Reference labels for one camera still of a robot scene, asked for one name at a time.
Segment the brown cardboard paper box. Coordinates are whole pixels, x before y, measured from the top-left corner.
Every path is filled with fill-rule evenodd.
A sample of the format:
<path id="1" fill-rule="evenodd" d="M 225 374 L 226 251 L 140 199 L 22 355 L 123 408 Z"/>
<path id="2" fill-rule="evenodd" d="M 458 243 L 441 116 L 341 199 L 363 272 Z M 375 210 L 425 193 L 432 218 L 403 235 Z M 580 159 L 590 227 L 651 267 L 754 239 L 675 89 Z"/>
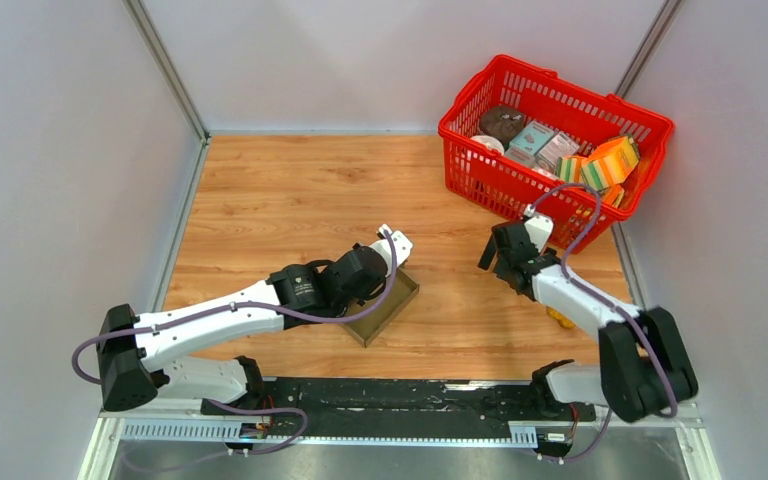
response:
<path id="1" fill-rule="evenodd" d="M 363 348 L 367 348 L 409 305 L 419 290 L 420 285 L 403 268 L 399 268 L 392 290 L 379 307 L 363 318 L 344 323 L 341 327 Z"/>

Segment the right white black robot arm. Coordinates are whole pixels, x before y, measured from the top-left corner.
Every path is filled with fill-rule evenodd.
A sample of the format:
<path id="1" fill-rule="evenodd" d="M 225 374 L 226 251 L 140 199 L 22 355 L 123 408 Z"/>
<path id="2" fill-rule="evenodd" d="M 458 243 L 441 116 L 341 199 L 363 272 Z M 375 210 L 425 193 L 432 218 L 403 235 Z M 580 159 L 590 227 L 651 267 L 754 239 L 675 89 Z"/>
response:
<path id="1" fill-rule="evenodd" d="M 599 361 L 555 361 L 532 374 L 530 404 L 558 417 L 570 403 L 601 405 L 633 423 L 674 415 L 699 384 L 673 315 L 622 302 L 583 280 L 546 243 L 553 224 L 542 215 L 492 227 L 478 262 L 519 295 L 573 322 L 598 344 Z"/>

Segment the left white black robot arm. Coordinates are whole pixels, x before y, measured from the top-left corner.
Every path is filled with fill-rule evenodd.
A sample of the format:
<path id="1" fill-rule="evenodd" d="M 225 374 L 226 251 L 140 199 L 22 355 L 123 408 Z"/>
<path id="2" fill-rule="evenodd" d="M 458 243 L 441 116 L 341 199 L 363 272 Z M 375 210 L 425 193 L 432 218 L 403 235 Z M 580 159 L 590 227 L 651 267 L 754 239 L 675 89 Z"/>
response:
<path id="1" fill-rule="evenodd" d="M 396 239 L 356 244 L 336 261 L 292 264 L 224 297 L 165 312 L 108 310 L 90 340 L 98 362 L 102 407 L 121 412 L 156 398 L 207 398 L 251 415 L 266 390 L 254 360 L 209 361 L 194 352 L 239 337 L 312 324 L 349 323 L 353 304 L 366 314 L 383 305 L 411 247 Z"/>

